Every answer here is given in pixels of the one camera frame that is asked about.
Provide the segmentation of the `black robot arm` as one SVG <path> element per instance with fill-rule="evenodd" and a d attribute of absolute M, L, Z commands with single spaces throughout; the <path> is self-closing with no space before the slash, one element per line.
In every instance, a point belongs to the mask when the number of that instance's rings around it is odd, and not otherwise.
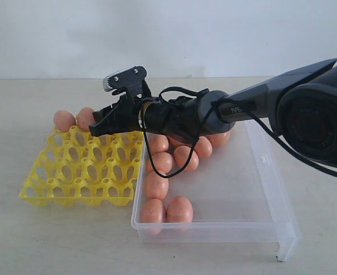
<path fill-rule="evenodd" d="M 179 92 L 175 99 L 154 97 L 147 72 L 133 66 L 107 76 L 103 88 L 119 100 L 93 113 L 92 136 L 140 131 L 169 136 L 195 146 L 204 135 L 254 120 L 289 154 L 337 178 L 337 58 L 290 70 L 234 94 Z"/>

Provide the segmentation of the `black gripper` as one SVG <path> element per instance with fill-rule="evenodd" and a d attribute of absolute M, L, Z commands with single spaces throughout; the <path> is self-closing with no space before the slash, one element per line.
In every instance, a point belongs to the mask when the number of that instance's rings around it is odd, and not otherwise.
<path fill-rule="evenodd" d="M 143 92 L 136 96 L 127 92 L 119 94 L 119 100 L 99 111 L 94 111 L 95 124 L 89 126 L 92 136 L 112 135 L 115 133 L 140 130 L 138 112 L 143 100 L 151 97 L 147 83 L 143 83 Z"/>

